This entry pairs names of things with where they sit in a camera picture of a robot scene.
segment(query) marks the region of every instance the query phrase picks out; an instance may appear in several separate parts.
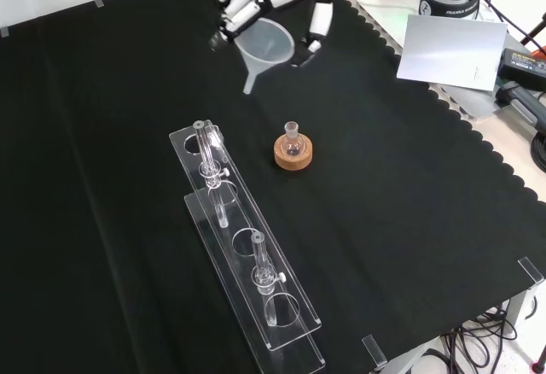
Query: black tablecloth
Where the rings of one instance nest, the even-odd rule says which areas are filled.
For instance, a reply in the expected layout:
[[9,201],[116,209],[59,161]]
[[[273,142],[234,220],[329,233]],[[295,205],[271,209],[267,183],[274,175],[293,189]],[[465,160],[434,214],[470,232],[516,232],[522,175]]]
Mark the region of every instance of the black tablecloth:
[[[546,271],[544,205],[344,0],[322,52],[241,93],[212,0],[104,0],[0,40],[0,226],[11,372],[254,372],[184,206],[169,133],[219,125],[314,304],[328,372],[373,367]],[[309,2],[271,18],[303,36]],[[315,157],[273,161],[288,120]]]

